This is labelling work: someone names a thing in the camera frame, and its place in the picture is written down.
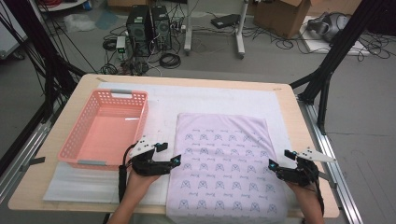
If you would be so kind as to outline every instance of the cable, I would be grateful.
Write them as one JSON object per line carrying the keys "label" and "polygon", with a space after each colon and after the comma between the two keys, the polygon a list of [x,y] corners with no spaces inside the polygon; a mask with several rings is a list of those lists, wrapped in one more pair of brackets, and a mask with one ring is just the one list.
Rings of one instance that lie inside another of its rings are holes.
{"label": "cable", "polygon": [[[194,47],[194,52],[198,53],[199,55],[205,56],[205,55],[209,55],[209,54],[212,54],[212,53],[215,53],[215,52],[217,52],[217,51],[220,51],[220,50],[225,49],[225,48],[219,48],[219,49],[212,50],[212,51],[210,51],[210,52],[208,52],[208,53],[203,53],[203,52],[205,52],[205,50],[206,50],[206,45],[203,44],[203,41],[202,41],[200,38],[193,38],[192,40],[198,40],[198,41],[199,41],[198,46]],[[201,51],[198,51],[198,49],[199,49],[201,46],[203,46],[204,49],[201,50]]]}
{"label": "cable", "polygon": [[116,75],[119,72],[117,67],[114,64],[110,63],[110,61],[113,59],[113,56],[114,56],[115,53],[116,53],[116,51],[114,50],[114,52],[111,54],[111,57],[108,58],[107,51],[106,51],[106,54],[105,54],[105,65],[103,65],[100,68],[100,72],[102,74],[105,74],[105,75]]}
{"label": "cable", "polygon": [[[370,54],[380,58],[380,59],[388,59],[391,56],[396,56],[395,53],[386,49],[389,43],[394,42],[394,37],[391,36],[383,36],[376,35],[369,32],[365,32],[359,38],[361,44],[366,48]],[[361,61],[364,60],[364,55],[361,55]]]}
{"label": "cable", "polygon": [[211,14],[212,16],[214,16],[215,18],[218,18],[218,16],[216,16],[216,14],[215,13],[213,13],[213,12],[206,12],[207,14]]}
{"label": "cable", "polygon": [[126,180],[127,180],[127,168],[131,165],[126,161],[126,157],[128,156],[129,151],[136,146],[137,142],[133,145],[130,145],[126,150],[122,157],[121,165],[119,166],[119,201],[122,201],[126,190]]}
{"label": "cable", "polygon": [[194,28],[194,27],[199,28],[199,29],[192,29],[195,32],[196,31],[209,31],[209,32],[213,32],[213,33],[226,34],[226,35],[233,35],[235,33],[235,27],[233,27],[233,29],[231,31],[226,31],[225,29],[227,29],[227,28],[223,28],[219,31],[219,30],[215,30],[215,29],[200,26],[200,25],[193,25],[192,28]]}
{"label": "cable", "polygon": [[315,49],[315,50],[303,50],[300,46],[300,41],[309,41],[309,40],[322,40],[322,39],[306,39],[303,38],[304,33],[306,32],[306,29],[300,33],[297,37],[295,38],[291,38],[291,39],[285,39],[283,37],[279,37],[277,35],[274,35],[274,30],[270,30],[270,29],[263,29],[260,27],[256,27],[256,28],[248,28],[247,32],[242,32],[243,37],[252,37],[252,39],[254,40],[255,38],[257,38],[259,35],[265,34],[270,36],[270,43],[275,43],[275,45],[279,48],[279,49],[293,49],[294,46],[297,46],[297,49],[302,53],[302,54],[311,54],[311,53],[315,53],[317,51],[321,51],[321,50],[330,50],[330,46],[328,48],[320,48],[320,49]]}
{"label": "cable", "polygon": [[195,3],[195,6],[192,8],[192,10],[190,11],[189,15],[187,15],[187,17],[189,17],[189,16],[191,15],[191,13],[195,10],[195,8],[198,6],[199,1],[200,1],[200,0],[198,0],[198,1]]}
{"label": "cable", "polygon": [[172,50],[173,50],[176,54],[178,54],[178,53],[180,52],[180,49],[181,49],[181,44],[180,44],[180,42],[178,41],[178,39],[177,39],[176,36],[172,35],[171,37],[174,38],[174,40],[177,42],[177,45],[178,45],[178,49],[175,50],[175,49],[174,49],[175,44],[173,44],[173,45],[172,45]]}
{"label": "cable", "polygon": [[76,46],[76,44],[72,41],[72,39],[69,37],[69,35],[64,31],[64,29],[59,25],[59,23],[54,20],[49,12],[49,9],[45,6],[45,5],[41,5],[42,8],[45,9],[45,12],[47,13],[46,16],[49,17],[49,19],[52,21],[52,25],[55,27],[55,32],[57,34],[57,36],[59,36],[58,34],[58,30],[62,31],[62,33],[66,36],[66,38],[70,41],[70,43],[73,45],[73,47],[78,51],[78,53],[81,55],[81,57],[85,60],[85,62],[90,66],[90,68],[94,71],[94,73],[96,73],[96,70],[93,68],[93,66],[91,65],[91,63],[88,61],[88,59],[84,56],[84,54],[81,52],[81,50],[79,50],[79,48]]}
{"label": "cable", "polygon": [[41,82],[41,78],[39,78],[39,76],[45,77],[44,72],[41,69],[41,67],[39,66],[39,64],[37,64],[37,62],[35,61],[35,58],[32,55],[31,50],[27,48],[26,44],[24,44],[23,40],[21,39],[21,36],[13,29],[13,26],[10,25],[11,23],[7,23],[6,21],[4,21],[4,16],[1,13],[0,13],[0,22],[3,23],[3,25],[8,29],[8,31],[15,37],[17,42],[25,49],[25,53],[27,54],[27,56],[29,57],[29,59],[31,60],[31,62],[33,64],[33,67],[35,68],[35,74],[37,76],[40,88],[43,92],[45,92],[43,83]]}
{"label": "cable", "polygon": [[157,68],[156,66],[153,66],[153,65],[150,63],[150,61],[149,61],[149,59],[151,58],[152,55],[155,55],[155,54],[159,53],[159,51],[157,51],[157,53],[154,54],[154,49],[151,48],[151,45],[154,44],[155,39],[157,39],[159,36],[160,36],[160,35],[157,35],[156,37],[154,37],[154,38],[150,41],[150,43],[148,44],[149,56],[148,56],[148,59],[146,60],[146,64],[147,64],[149,67],[156,69],[156,70],[160,73],[160,77],[162,77],[162,76],[163,76],[163,73],[161,72],[161,70],[160,70],[159,68]]}
{"label": "cable", "polygon": [[[21,25],[23,31],[29,36],[36,50],[33,51],[30,49],[14,29],[9,29],[10,33],[25,49],[35,68],[37,79],[42,87],[42,91],[46,97],[45,101],[48,105],[45,115],[45,119],[47,119],[53,112],[52,106],[55,99],[62,101],[63,99],[59,99],[59,97],[67,99],[73,92],[77,86],[77,82],[73,78],[72,73],[76,72],[75,75],[77,73],[82,75],[81,70],[64,59],[60,46],[57,46],[59,50],[57,51],[41,22],[36,18],[34,9],[31,6],[32,3],[29,1],[19,1],[18,3],[5,1],[5,3]],[[44,87],[39,76],[42,76],[46,80]]]}
{"label": "cable", "polygon": [[180,57],[173,53],[165,53],[160,58],[160,66],[167,69],[175,69],[181,65]]}
{"label": "cable", "polygon": [[3,1],[1,1],[0,4],[1,4],[3,10],[6,12],[6,16],[7,16],[7,18],[8,18],[7,24],[9,24],[9,26],[10,26],[12,29],[14,29],[14,27],[12,26],[11,18],[9,17],[8,12],[7,12],[7,10],[6,10],[6,7],[3,5]]}
{"label": "cable", "polygon": [[107,39],[103,42],[102,45],[102,47],[108,51],[116,50],[116,46],[117,46],[117,39]]}
{"label": "cable", "polygon": [[320,191],[320,186],[319,186],[319,180],[318,180],[318,173],[316,174],[313,170],[311,170],[308,166],[304,166],[304,170],[306,172],[308,172],[307,176],[310,179],[311,182],[313,182],[315,184],[315,188],[316,188],[316,193],[317,193],[317,197],[318,197],[318,201],[320,204],[320,210],[322,215],[324,215],[324,202],[323,202],[323,197],[321,195],[321,191]]}

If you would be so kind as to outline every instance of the basket handle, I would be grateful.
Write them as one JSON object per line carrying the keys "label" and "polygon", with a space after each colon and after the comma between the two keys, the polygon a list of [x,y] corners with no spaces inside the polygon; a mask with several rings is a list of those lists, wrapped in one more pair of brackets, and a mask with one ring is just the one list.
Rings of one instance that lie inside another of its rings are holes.
{"label": "basket handle", "polygon": [[106,166],[105,161],[86,161],[86,160],[78,160],[77,164],[80,165],[97,165],[97,166]]}
{"label": "basket handle", "polygon": [[112,89],[112,90],[110,90],[110,92],[115,93],[115,94],[132,94],[132,91],[127,91],[127,90]]}

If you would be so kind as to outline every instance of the metal frame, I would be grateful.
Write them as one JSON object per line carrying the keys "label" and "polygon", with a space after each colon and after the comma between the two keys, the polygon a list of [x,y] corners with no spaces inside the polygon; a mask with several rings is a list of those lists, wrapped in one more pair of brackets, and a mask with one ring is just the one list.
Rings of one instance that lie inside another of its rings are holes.
{"label": "metal frame", "polygon": [[47,138],[52,127],[52,119],[48,119],[45,123],[39,122],[35,125],[35,129],[32,132],[29,131],[32,134],[23,141],[24,145],[21,147],[19,153],[9,162],[8,168],[0,176],[0,203],[6,198],[19,177],[27,171],[31,164],[35,163],[32,158],[35,157],[35,154]]}
{"label": "metal frame", "polygon": [[[335,158],[334,152],[332,151],[332,145],[330,144],[327,135],[321,133],[320,128],[316,125],[318,121],[318,112],[313,105],[303,105],[301,106],[308,116],[308,121],[311,124],[313,134],[316,137],[317,144],[320,151],[332,158]],[[350,224],[362,224],[361,214],[358,211],[358,207],[352,198],[352,194],[349,191],[347,182],[344,179],[341,168],[338,162],[324,162],[323,165],[328,170],[329,176],[332,181],[336,183],[336,191],[342,204],[348,223]]]}
{"label": "metal frame", "polygon": [[322,134],[326,134],[324,127],[326,107],[329,96],[330,80],[334,71],[347,56],[349,50],[359,39],[367,25],[388,2],[389,0],[362,0],[345,29],[335,38],[332,48],[319,68],[310,75],[300,78],[290,84],[291,87],[295,89],[308,83],[304,92],[299,94],[299,99],[308,105],[312,105],[315,98],[320,93],[317,124]]}
{"label": "metal frame", "polygon": [[[244,40],[242,38],[242,31],[244,29],[244,23],[245,23],[245,17],[247,15],[248,11],[248,0],[243,0],[243,5],[242,5],[242,10],[241,10],[241,17],[239,19],[239,25],[235,29],[235,38],[236,38],[236,44],[238,47],[238,55],[241,59],[245,57],[245,46],[244,46]],[[190,55],[191,51],[191,40],[192,40],[192,25],[191,25],[191,9],[190,9],[190,1],[187,0],[187,25],[186,25],[186,36],[184,39],[184,51],[186,52],[186,55]]]}

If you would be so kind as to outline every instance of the black cable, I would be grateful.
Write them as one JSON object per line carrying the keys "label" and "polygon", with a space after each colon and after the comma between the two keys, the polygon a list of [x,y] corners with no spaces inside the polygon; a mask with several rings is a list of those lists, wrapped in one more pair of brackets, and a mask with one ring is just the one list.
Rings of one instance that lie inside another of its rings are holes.
{"label": "black cable", "polygon": [[209,31],[209,32],[213,32],[213,33],[217,33],[217,34],[228,34],[231,35],[235,32],[235,27],[231,30],[231,31],[218,31],[218,30],[214,30],[211,28],[207,28],[207,27],[198,27],[198,29],[192,29],[192,31],[197,32],[197,31]]}
{"label": "black cable", "polygon": [[195,10],[195,8],[198,6],[200,0],[197,1],[197,3],[195,3],[195,6],[192,8],[192,10],[190,11],[189,15],[187,15],[187,17],[189,17],[191,15],[191,13]]}
{"label": "black cable", "polygon": [[114,64],[110,63],[110,61],[113,59],[113,56],[114,56],[115,53],[116,53],[116,51],[113,50],[113,53],[111,54],[111,57],[108,58],[107,50],[106,50],[105,65],[103,65],[100,68],[101,74],[104,74],[104,75],[116,75],[119,72],[117,67]]}
{"label": "black cable", "polygon": [[[255,28],[244,28],[242,35],[243,35],[243,37],[252,37],[252,39],[254,40],[259,35],[266,34],[266,35],[270,36],[270,42],[275,43],[278,48],[292,49],[292,48],[294,48],[294,45],[296,45],[298,50],[302,54],[315,53],[320,50],[330,50],[330,48],[331,48],[330,46],[328,48],[320,48],[320,49],[309,50],[309,51],[303,50],[299,43],[300,41],[321,40],[321,39],[315,39],[315,38],[314,39],[303,38],[303,35],[305,32],[306,32],[306,29],[295,38],[285,39],[283,37],[274,35],[274,32],[271,30],[266,30],[266,29],[263,29],[260,27],[255,27]],[[351,51],[357,52],[356,56],[357,56],[359,62],[362,62],[364,60],[364,58],[366,57],[363,52],[369,52],[370,54],[372,54],[380,59],[388,59],[391,56],[396,56],[395,53],[385,49],[385,46],[389,42],[395,41],[394,37],[385,37],[382,35],[375,35],[375,34],[370,34],[370,33],[366,32],[361,35],[359,41],[363,45],[362,49],[351,48]]]}
{"label": "black cable", "polygon": [[3,10],[6,12],[6,16],[7,16],[7,18],[8,18],[7,24],[9,24],[9,26],[10,26],[12,29],[14,29],[14,27],[12,26],[11,18],[9,17],[8,12],[6,11],[6,7],[3,5],[3,1],[0,1],[0,4],[1,4]]}
{"label": "black cable", "polygon": [[180,52],[180,49],[181,49],[181,44],[180,44],[180,42],[178,41],[178,39],[177,39],[176,36],[172,35],[172,37],[176,40],[177,45],[178,45],[178,49],[177,49],[177,50],[174,49],[174,46],[175,46],[175,45],[172,45],[172,46],[173,46],[173,47],[172,47],[172,50],[174,50],[175,53],[178,55],[178,53]]}
{"label": "black cable", "polygon": [[[123,28],[123,30],[122,30],[119,34],[115,34],[115,33],[114,33],[114,31],[119,30],[119,29],[121,29],[121,28]],[[110,34],[109,34],[109,35],[105,35],[105,36],[103,37],[103,39],[104,39],[104,40],[108,40],[108,39],[117,39],[118,36],[126,36],[126,35],[122,35],[122,33],[124,33],[126,30],[127,30],[127,29],[126,29],[126,26],[125,26],[125,25],[119,26],[119,27],[117,27],[117,28],[112,29],[112,30],[110,31]]]}
{"label": "black cable", "polygon": [[116,46],[117,46],[117,39],[107,39],[103,42],[102,45],[102,47],[108,51],[116,50]]}
{"label": "black cable", "polygon": [[119,166],[119,201],[122,201],[123,195],[126,190],[126,182],[127,182],[127,169],[130,164],[126,161],[129,151],[136,146],[137,142],[133,145],[130,145],[126,150],[122,157],[121,165]]}
{"label": "black cable", "polygon": [[312,181],[315,184],[315,188],[317,190],[317,197],[318,197],[318,201],[319,201],[319,204],[320,204],[320,210],[321,210],[322,215],[324,215],[324,202],[323,202],[323,197],[322,197],[321,191],[320,191],[318,174],[314,173],[314,171],[309,169],[308,166],[304,166],[304,170],[306,172],[308,172],[307,176],[309,177],[310,181]]}
{"label": "black cable", "polygon": [[14,38],[17,40],[17,42],[18,42],[21,46],[23,46],[23,49],[25,50],[25,52],[26,52],[27,54],[30,53],[31,56],[32,56],[32,58],[36,59],[38,63],[41,62],[40,65],[43,67],[44,64],[42,63],[42,61],[39,60],[40,57],[38,56],[38,54],[36,54],[28,45],[23,44],[23,43],[24,43],[24,40],[23,40],[22,36],[14,29],[14,27],[13,27],[13,25],[12,25],[12,22],[11,22],[11,20],[9,19],[9,16],[8,16],[8,13],[7,13],[7,11],[6,11],[5,6],[4,6],[3,4],[1,4],[1,5],[2,5],[3,10],[6,12],[7,17],[8,17],[8,21],[7,21],[7,20],[6,20],[6,17],[4,17],[2,13],[0,13],[0,19],[2,19],[1,22],[3,23],[3,25],[4,25],[4,26],[8,29],[8,31],[14,36]]}
{"label": "black cable", "polygon": [[105,217],[103,218],[103,224],[107,224],[107,222],[108,222],[108,220],[110,219],[110,214],[109,213],[106,213],[105,214]]}
{"label": "black cable", "polygon": [[167,69],[175,69],[181,65],[180,57],[173,53],[165,53],[160,58],[160,66]]}
{"label": "black cable", "polygon": [[183,8],[181,7],[181,3],[178,3],[178,7],[180,7],[180,11],[181,11],[181,14],[183,14],[183,20],[184,20],[186,15],[184,15],[184,11],[183,11]]}
{"label": "black cable", "polygon": [[149,65],[142,59],[142,57],[135,57],[135,61],[130,64],[132,73],[138,76],[143,76],[149,70]]}
{"label": "black cable", "polygon": [[175,11],[174,11],[174,13],[172,15],[171,21],[174,19],[176,13],[177,13],[177,3],[176,3],[176,6],[175,6]]}
{"label": "black cable", "polygon": [[37,55],[34,55],[34,53],[32,53],[33,51],[24,43],[21,36],[13,28],[12,24],[4,21],[4,16],[1,13],[0,13],[0,15],[1,15],[0,22],[3,23],[3,25],[6,27],[6,29],[8,29],[8,31],[14,36],[14,38],[17,40],[17,42],[20,44],[20,46],[22,46],[25,49],[26,55],[29,57],[29,59],[31,60],[31,62],[33,64],[33,67],[35,68],[35,73],[37,75],[37,79],[38,79],[40,88],[43,92],[45,92],[43,83],[41,82],[41,79],[39,78],[39,76],[45,77],[44,72],[42,70],[42,67],[44,65],[41,64],[41,67],[40,67],[39,64],[36,63],[36,60],[38,60],[39,57]]}
{"label": "black cable", "polygon": [[55,34],[56,34],[56,36],[58,37],[59,44],[61,45],[63,51],[61,51],[61,48],[60,48],[59,45],[58,45],[58,41],[55,40],[55,36],[50,35],[50,36],[52,37],[52,39],[53,39],[53,43],[56,45],[56,47],[57,47],[57,49],[58,49],[58,52],[61,53],[62,57],[65,58],[67,61],[69,61],[69,59],[67,58],[66,51],[64,50],[64,44],[63,44],[63,42],[62,42],[62,40],[61,40],[61,38],[59,37],[59,34],[58,34],[58,27],[61,27],[61,26],[60,26],[59,24],[57,24],[57,26],[55,26],[55,22],[54,22],[54,20],[52,19],[50,13],[49,13],[48,6],[47,6],[47,5],[44,5],[44,3],[43,3],[42,1],[39,1],[39,4],[42,6],[42,8],[45,9],[45,11],[46,11],[46,13],[47,13],[47,15],[48,15],[48,17],[49,17],[51,23],[52,23],[52,26],[55,28]]}
{"label": "black cable", "polygon": [[[44,9],[45,9],[45,11],[46,11],[46,13],[48,14],[48,15],[50,15],[50,12],[49,12],[49,10],[48,10],[48,8],[47,7],[43,7]],[[57,34],[57,36],[59,37],[59,34],[58,34],[58,30],[60,30],[60,31],[62,31],[62,33],[67,37],[67,39],[70,41],[70,43],[73,45],[73,47],[78,51],[78,53],[81,55],[81,57],[85,60],[85,62],[90,66],[90,68],[96,73],[96,70],[93,68],[93,66],[91,65],[91,63],[88,61],[88,59],[84,56],[84,54],[81,52],[81,50],[76,46],[76,44],[72,41],[72,39],[69,37],[69,35],[64,31],[64,29],[59,25],[59,23],[56,21],[56,20],[54,20],[51,16],[49,16],[49,18],[52,20],[52,23],[55,23],[57,26],[56,26],[56,28],[55,28],[55,32],[56,32],[56,34]]]}
{"label": "black cable", "polygon": [[[67,96],[73,92],[77,82],[70,74],[71,66],[60,52],[54,47],[47,32],[44,30],[42,23],[37,19],[29,1],[10,1],[4,0],[8,9],[13,13],[16,21],[29,36],[29,41],[33,43],[35,51],[31,50],[23,41],[19,34],[12,29],[10,33],[20,40],[21,46],[24,47],[26,54],[31,60],[45,95],[46,113],[44,120],[48,119],[53,113],[53,103],[57,97]],[[46,82],[43,86],[39,76],[42,76]]]}

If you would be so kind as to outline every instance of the desktop computer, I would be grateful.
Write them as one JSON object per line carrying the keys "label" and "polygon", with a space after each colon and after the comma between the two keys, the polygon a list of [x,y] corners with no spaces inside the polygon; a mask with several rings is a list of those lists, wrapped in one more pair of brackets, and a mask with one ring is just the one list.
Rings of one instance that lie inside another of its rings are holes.
{"label": "desktop computer", "polygon": [[150,55],[150,42],[153,39],[149,7],[134,5],[129,13],[126,28],[132,45],[133,55],[144,57]]}
{"label": "desktop computer", "polygon": [[154,38],[158,50],[171,49],[171,29],[168,13],[165,6],[151,8]]}

